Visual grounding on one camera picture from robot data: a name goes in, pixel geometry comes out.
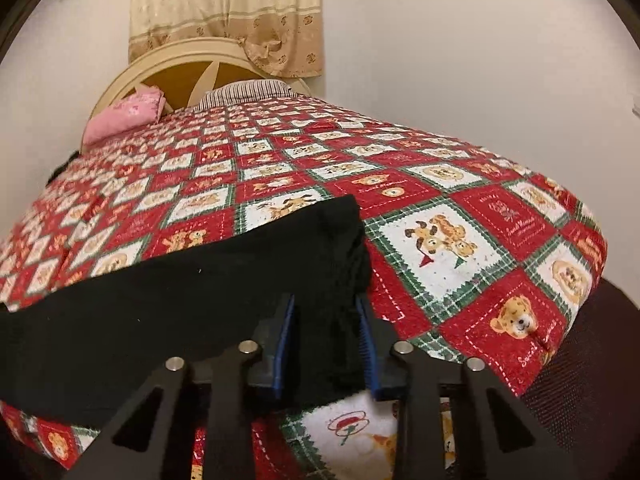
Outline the dark mesh chair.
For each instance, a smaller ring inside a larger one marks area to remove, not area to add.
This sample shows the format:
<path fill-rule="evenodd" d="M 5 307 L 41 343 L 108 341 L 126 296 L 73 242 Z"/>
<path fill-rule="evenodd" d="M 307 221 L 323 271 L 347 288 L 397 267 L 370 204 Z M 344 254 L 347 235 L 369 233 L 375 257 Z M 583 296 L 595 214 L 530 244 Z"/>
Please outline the dark mesh chair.
<path fill-rule="evenodd" d="M 637 479 L 637 305 L 601 280 L 520 400 L 567 458 L 570 469 L 556 468 L 550 479 Z"/>

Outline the cream wooden headboard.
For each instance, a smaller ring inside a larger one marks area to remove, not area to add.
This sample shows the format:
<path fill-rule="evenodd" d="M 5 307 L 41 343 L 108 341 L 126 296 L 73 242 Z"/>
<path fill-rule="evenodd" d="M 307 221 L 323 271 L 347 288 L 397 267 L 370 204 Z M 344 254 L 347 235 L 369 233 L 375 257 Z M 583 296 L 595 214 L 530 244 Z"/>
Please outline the cream wooden headboard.
<path fill-rule="evenodd" d="M 311 95 L 303 79 L 277 78 L 255 66 L 235 40 L 195 38 L 165 44 L 137 58 L 104 90 L 90 116 L 145 87 L 164 92 L 165 110 L 170 113 L 195 108 L 209 90 L 250 79 L 279 79 L 298 96 Z"/>

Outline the pink folded blanket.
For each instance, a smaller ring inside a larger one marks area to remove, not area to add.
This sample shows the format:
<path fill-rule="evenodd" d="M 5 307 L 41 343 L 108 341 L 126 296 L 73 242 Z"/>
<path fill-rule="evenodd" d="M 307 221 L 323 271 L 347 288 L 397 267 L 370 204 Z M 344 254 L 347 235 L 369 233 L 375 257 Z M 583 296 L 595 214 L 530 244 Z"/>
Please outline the pink folded blanket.
<path fill-rule="evenodd" d="M 162 116 L 166 99 L 157 87 L 145 87 L 113 103 L 93 116 L 82 135 L 81 146 L 88 148 L 112 136 L 149 124 Z"/>

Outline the red patchwork bear bedspread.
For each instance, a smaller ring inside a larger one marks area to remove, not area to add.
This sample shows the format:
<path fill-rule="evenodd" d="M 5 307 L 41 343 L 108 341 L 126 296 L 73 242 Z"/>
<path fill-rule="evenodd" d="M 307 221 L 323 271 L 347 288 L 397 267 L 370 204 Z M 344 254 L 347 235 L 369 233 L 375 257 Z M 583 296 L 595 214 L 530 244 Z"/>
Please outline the red patchwork bear bedspread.
<path fill-rule="evenodd" d="M 82 152 L 1 244 L 1 315 L 64 287 L 352 196 L 378 318 L 429 356 L 477 356 L 515 394 L 554 357 L 608 248 L 555 180 L 487 148 L 310 96 L 177 110 Z M 363 388 L 253 426 L 263 479 L 387 479 L 397 405 Z M 1 398 L 3 478 L 57 479 L 103 428 Z"/>

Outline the black pants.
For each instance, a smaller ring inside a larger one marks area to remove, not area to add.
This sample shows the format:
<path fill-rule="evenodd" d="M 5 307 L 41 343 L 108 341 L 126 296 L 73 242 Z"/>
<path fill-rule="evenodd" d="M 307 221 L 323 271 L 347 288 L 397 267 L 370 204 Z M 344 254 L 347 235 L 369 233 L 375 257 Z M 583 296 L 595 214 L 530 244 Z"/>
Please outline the black pants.
<path fill-rule="evenodd" d="M 1 315 L 1 397 L 63 424 L 100 428 L 172 356 L 218 356 L 294 298 L 283 381 L 297 406 L 364 386 L 356 299 L 370 283 L 352 196 L 306 206 L 222 242 L 64 287 Z"/>

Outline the beige curtain behind headboard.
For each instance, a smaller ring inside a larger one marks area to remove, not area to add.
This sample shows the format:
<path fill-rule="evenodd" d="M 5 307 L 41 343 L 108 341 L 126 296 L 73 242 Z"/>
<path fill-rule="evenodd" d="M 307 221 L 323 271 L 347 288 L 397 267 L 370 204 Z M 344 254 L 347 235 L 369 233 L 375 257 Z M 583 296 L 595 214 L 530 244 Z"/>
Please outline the beige curtain behind headboard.
<path fill-rule="evenodd" d="M 321 0 L 130 0 L 128 60 L 193 38 L 235 41 L 279 78 L 323 73 Z"/>

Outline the striped pillow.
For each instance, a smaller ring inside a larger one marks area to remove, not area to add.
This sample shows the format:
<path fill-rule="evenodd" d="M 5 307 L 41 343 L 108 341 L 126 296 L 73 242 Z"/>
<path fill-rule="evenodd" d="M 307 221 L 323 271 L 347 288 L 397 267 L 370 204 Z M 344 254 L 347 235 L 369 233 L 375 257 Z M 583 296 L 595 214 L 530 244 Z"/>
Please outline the striped pillow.
<path fill-rule="evenodd" d="M 215 107 L 239 105 L 273 98 L 292 98 L 297 93 L 289 84 L 279 79 L 250 79 L 225 84 L 209 90 L 198 101 L 199 112 Z"/>

